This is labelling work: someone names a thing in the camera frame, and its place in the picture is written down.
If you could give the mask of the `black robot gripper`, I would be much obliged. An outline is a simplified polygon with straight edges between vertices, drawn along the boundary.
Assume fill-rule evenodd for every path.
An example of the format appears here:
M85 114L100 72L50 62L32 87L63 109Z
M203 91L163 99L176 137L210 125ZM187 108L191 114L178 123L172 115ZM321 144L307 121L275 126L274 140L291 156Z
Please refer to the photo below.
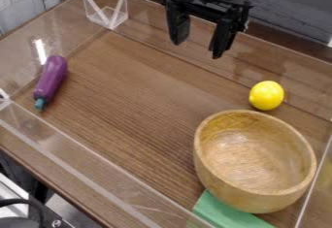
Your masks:
M234 35L247 28L249 0L162 0L166 9L170 40L179 45L188 35L190 16L216 23L208 50L212 58L222 57L229 50Z

